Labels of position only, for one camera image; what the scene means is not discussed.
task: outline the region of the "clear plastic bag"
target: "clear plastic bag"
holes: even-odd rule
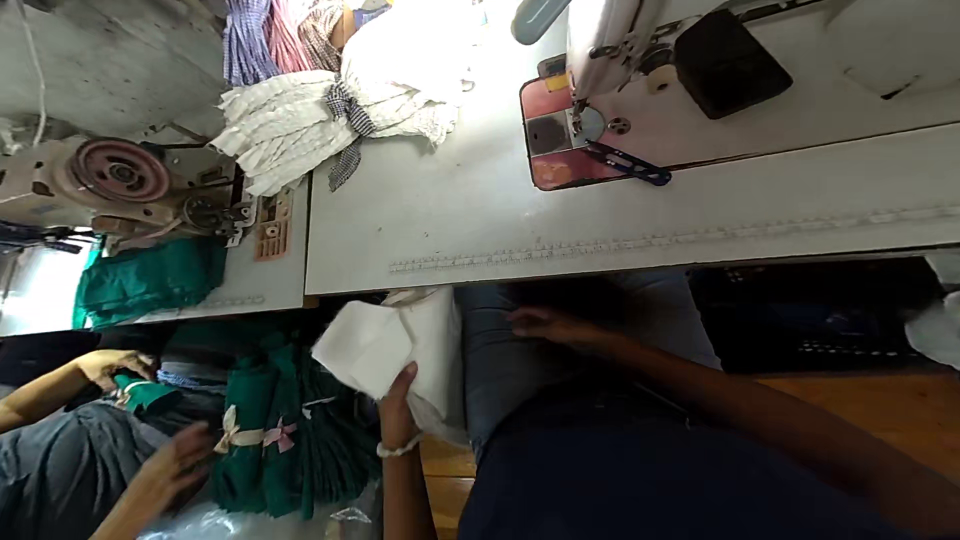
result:
[[[355,501],[330,514],[324,540],[383,538],[383,491],[371,482]]]
[[[356,501],[318,506],[309,521],[298,512],[272,518],[205,502],[157,520],[137,540],[375,540],[383,538],[382,514],[379,482],[372,482]]]

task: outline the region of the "hand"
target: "hand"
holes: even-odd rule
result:
[[[387,450],[397,450],[406,446],[420,429],[414,422],[414,416],[407,404],[407,392],[417,377],[417,363],[411,362],[396,376],[387,395],[380,400],[380,438]]]
[[[170,506],[181,490],[206,475],[205,468],[195,469],[195,465],[213,453],[213,442],[206,422],[174,435],[140,467],[93,538],[134,538]]]
[[[120,368],[132,370],[146,380],[154,379],[154,360],[138,351],[104,349],[78,356],[71,363],[84,372],[84,377],[107,392],[116,389],[111,377]]]
[[[524,306],[507,315],[514,323],[514,334],[524,337],[544,337],[565,345],[589,345],[600,338],[600,327],[560,313],[549,307]]]

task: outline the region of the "white bracelet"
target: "white bracelet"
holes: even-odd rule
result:
[[[422,431],[420,433],[417,433],[417,436],[410,439],[410,442],[403,445],[403,448],[400,448],[397,450],[387,450],[383,448],[383,443],[379,442],[379,443],[376,443],[376,454],[380,457],[400,457],[401,455],[404,455],[410,452],[411,450],[413,450],[414,447],[417,446],[421,440],[423,440]]]

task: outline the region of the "black machine part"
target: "black machine part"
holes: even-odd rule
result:
[[[677,37],[673,63],[707,118],[718,119],[777,96],[793,78],[727,10],[704,15]]]

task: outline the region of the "jeans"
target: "jeans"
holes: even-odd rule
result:
[[[470,285],[455,291],[463,313],[467,431],[479,458],[496,427],[542,389],[595,362],[545,339],[518,337],[508,313],[545,306],[720,369],[682,269],[542,282]]]

